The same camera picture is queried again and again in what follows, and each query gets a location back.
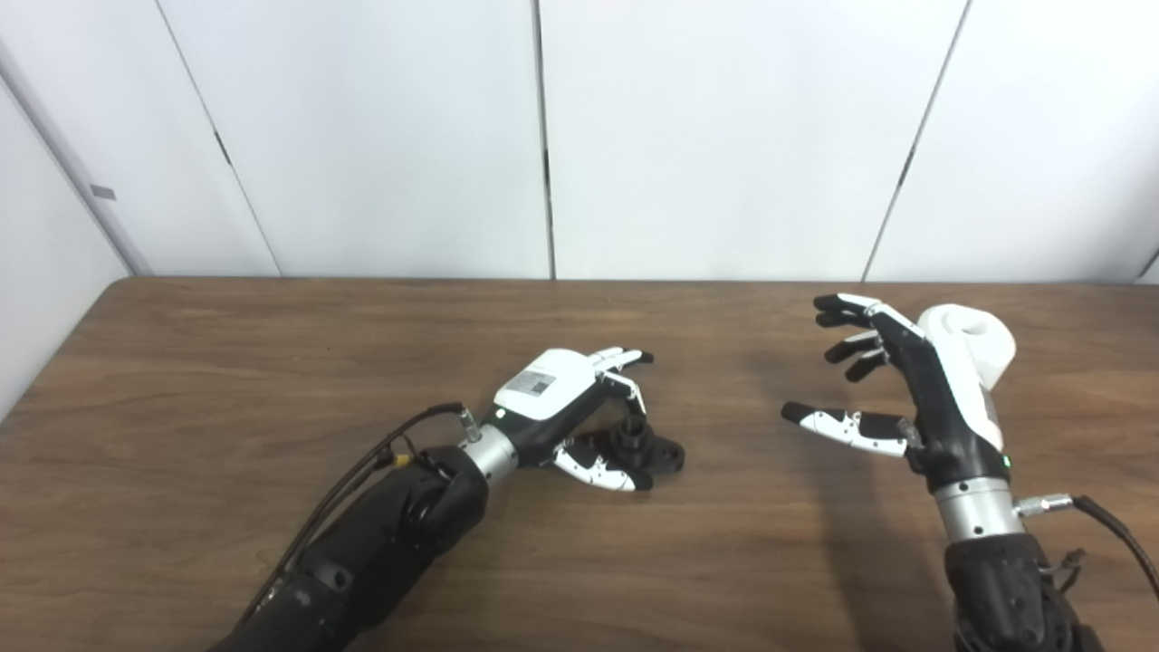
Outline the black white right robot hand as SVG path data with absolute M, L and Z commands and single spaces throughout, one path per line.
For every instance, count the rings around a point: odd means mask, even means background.
M 911 321 L 876 298 L 850 293 L 821 294 L 814 306 L 824 329 L 857 327 L 857 334 L 825 351 L 825 360 L 848 360 L 848 381 L 898 369 L 914 416 L 788 401 L 781 410 L 787 422 L 850 448 L 905 457 L 931 493 L 967 479 L 1009 479 L 991 400 L 1016 352 L 1003 321 L 956 302 L 933 305 Z

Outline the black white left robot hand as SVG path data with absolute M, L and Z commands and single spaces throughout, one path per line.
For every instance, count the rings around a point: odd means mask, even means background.
M 571 437 L 608 400 L 624 400 L 630 413 L 646 416 L 641 389 L 624 369 L 653 360 L 650 352 L 626 347 L 591 354 L 546 350 L 498 388 L 478 433 L 461 448 L 489 485 L 517 469 L 555 466 L 584 485 L 649 491 L 649 475 L 632 471 L 598 450 L 583 453 Z

